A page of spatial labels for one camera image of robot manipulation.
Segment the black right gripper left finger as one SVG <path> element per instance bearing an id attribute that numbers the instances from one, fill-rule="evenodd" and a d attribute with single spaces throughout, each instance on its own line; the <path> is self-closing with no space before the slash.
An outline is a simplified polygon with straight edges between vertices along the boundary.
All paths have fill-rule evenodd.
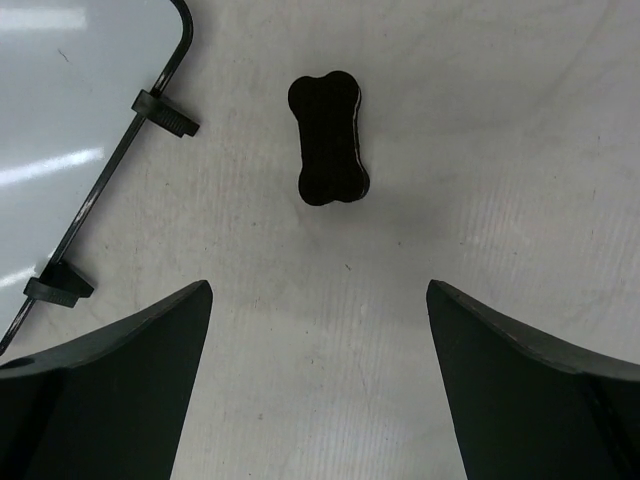
<path id="1" fill-rule="evenodd" d="M 3 364 L 2 478 L 170 478 L 212 305 L 197 281 Z"/>

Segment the black whiteboard clip upper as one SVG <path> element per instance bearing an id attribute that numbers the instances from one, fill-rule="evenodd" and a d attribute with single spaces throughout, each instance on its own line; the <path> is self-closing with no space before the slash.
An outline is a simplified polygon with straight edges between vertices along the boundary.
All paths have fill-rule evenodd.
<path id="1" fill-rule="evenodd" d="M 145 90 L 139 92 L 132 109 L 146 120 L 179 138 L 194 137 L 200 129 L 196 121 L 176 110 L 163 98 L 155 97 Z"/>

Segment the black bone-shaped eraser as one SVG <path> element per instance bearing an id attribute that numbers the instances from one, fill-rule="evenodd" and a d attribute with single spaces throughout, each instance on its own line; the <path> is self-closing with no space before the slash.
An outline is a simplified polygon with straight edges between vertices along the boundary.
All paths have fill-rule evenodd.
<path id="1" fill-rule="evenodd" d="M 289 87 L 288 105 L 300 138 L 298 190 L 305 203 L 351 203 L 368 193 L 358 131 L 361 99 L 356 79 L 344 71 L 303 76 Z"/>

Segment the white whiteboard black frame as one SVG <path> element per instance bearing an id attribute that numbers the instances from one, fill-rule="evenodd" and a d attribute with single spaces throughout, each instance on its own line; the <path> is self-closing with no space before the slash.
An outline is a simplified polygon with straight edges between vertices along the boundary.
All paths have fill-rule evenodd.
<path id="1" fill-rule="evenodd" d="M 34 304 L 31 277 L 64 256 L 193 40 L 183 1 L 1 5 L 1 343 Z"/>

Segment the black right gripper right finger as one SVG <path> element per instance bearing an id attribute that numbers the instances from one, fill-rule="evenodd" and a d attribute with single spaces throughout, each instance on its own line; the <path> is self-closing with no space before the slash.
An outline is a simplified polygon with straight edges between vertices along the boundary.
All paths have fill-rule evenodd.
<path id="1" fill-rule="evenodd" d="M 470 479 L 636 479 L 639 367 L 438 280 L 429 324 Z"/>

